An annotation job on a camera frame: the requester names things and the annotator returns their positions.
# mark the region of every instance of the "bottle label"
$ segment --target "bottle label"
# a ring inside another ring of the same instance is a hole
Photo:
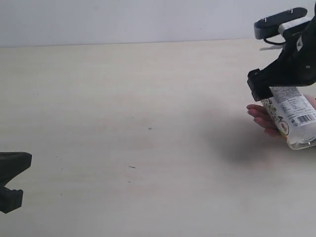
[[[296,87],[271,87],[271,92],[262,104],[285,138],[295,127],[316,122],[316,110]]]

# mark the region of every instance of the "white wall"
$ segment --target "white wall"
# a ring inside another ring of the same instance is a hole
[[[253,37],[253,23],[315,0],[0,0],[0,46]]]

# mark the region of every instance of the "white table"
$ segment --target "white table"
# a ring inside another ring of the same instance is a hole
[[[262,46],[0,49],[0,151],[33,154],[0,236],[315,236],[316,149],[246,113],[247,73],[279,54]]]

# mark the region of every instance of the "plastic bottle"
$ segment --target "plastic bottle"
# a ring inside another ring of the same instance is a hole
[[[263,106],[293,150],[316,146],[316,110],[296,87],[271,87]]]

